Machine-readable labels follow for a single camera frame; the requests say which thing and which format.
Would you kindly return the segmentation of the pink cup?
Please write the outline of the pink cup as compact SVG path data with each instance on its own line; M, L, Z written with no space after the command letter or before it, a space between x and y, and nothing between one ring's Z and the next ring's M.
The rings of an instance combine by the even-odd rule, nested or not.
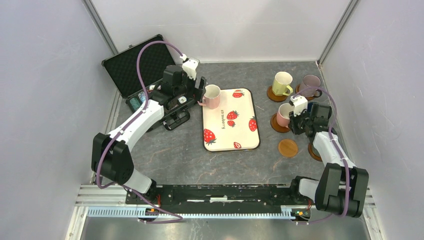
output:
M290 123L290 113L294 107L290 103L283 103L279 106L276 113L277 124L281 127L288 127Z

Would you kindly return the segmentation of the dark brown wooden coaster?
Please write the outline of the dark brown wooden coaster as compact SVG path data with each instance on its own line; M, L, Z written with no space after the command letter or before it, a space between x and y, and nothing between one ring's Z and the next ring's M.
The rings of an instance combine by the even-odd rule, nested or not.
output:
M288 133L291 130L286 126L280 126L277 122L277 114L275 113L271 119L270 119L270 125L273 130L275 130L278 133Z
M287 95L275 95L274 92L272 91L272 86L268 87L266 94L271 101L276 103L283 102L288 98Z
M313 145L312 145L312 143L309 143L308 144L308 153L309 153L309 155L314 159L314 160L316 160L316 161L318 161L318 162L322 162L322 158L318 155L318 154L315 154L314 153L314 151L313 151Z
M296 86L296 88L295 88L295 93L296 94L298 94L300 91L301 91L301 85L300 84L298 84L297 86ZM301 96L303 96L303 97L305 97L308 101L311 101L311 100L313 100L314 98L315 98L315 95L313 94L313 95L311 95L311 96L309 96L309 95L307 95L306 93L304 93L304 92L301 92L300 93L300 95Z

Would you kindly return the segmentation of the pink mug with handle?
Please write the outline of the pink mug with handle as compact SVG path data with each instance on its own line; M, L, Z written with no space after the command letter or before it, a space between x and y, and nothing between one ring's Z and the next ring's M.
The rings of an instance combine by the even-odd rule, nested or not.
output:
M214 110L220 105L221 89L219 86L209 84L205 87L205 93L198 104L202 107Z

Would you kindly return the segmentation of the purple glass mug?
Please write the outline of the purple glass mug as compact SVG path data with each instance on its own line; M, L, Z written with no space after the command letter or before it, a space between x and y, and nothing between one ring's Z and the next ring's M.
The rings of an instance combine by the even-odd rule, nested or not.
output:
M322 85L321 79L313 74L305 75L302 79L302 82L299 84L298 91L301 92L301 95L304 96L307 100L312 100L314 98L319 98L323 93L320 89Z

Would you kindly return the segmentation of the light brown wooden coaster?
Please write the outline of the light brown wooden coaster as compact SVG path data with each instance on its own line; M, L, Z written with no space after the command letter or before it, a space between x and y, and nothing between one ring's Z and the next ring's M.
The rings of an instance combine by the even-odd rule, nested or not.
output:
M282 156L292 158L297 155L299 148L294 140L286 138L278 143L278 151Z

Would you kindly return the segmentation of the light green cup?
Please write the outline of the light green cup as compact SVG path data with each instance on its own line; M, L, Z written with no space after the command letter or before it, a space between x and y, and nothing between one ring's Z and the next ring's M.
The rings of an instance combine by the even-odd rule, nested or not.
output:
M293 77L290 73L286 71L279 71L275 74L274 80L272 83L272 93L275 96L289 96L293 93L293 88L291 87Z

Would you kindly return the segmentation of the black poker chip case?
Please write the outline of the black poker chip case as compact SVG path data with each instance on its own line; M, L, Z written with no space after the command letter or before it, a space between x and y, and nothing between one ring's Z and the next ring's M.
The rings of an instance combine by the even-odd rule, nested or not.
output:
M138 45L130 46L127 50L105 59L101 65L111 77L125 103L134 113L141 108L145 97L149 98L155 86L163 78L167 66L177 65L169 49L173 45L166 42L162 35L158 34ZM183 60L186 56L175 47L174 50ZM149 131L159 126L164 126L171 131L190 119L189 108L197 103L187 103L182 96L178 99L180 104L172 109L164 109L164 116L155 122Z

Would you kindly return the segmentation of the strawberry pattern white tray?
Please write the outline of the strawberry pattern white tray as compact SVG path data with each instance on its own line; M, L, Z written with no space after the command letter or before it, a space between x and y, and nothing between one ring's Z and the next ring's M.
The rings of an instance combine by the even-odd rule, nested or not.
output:
M202 107L202 128L203 147L209 152L257 149L260 134L251 91L222 89L217 108Z

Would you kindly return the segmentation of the dark blue mug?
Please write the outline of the dark blue mug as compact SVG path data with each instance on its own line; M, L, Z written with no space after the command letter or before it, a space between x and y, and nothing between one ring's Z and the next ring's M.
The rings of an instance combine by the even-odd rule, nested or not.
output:
M311 112L311 109L312 109L312 107L313 107L313 105L315 104L315 102L309 102L308 103L308 105L307 105L307 112L308 113L310 113Z

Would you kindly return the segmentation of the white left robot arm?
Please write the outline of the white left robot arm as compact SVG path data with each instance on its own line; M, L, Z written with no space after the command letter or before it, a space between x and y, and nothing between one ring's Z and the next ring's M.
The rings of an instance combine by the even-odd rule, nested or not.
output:
M135 169L131 151L145 133L160 126L171 131L190 119L188 109L199 103L205 92L204 77L196 86L197 66L192 59L182 66L167 66L139 109L108 134L94 137L91 169L97 176L137 191L145 204L156 200L155 181Z

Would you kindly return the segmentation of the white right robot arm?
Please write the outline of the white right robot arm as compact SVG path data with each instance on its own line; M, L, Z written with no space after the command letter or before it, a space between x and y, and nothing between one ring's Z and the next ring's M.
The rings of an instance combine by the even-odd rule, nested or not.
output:
M321 159L324 170L319 180L296 176L290 183L288 196L295 204L309 198L319 211L358 218L365 204L369 173L356 167L343 151L330 125L332 113L331 106L317 102L307 104L300 113L289 113L289 129L295 135L307 136L309 152Z

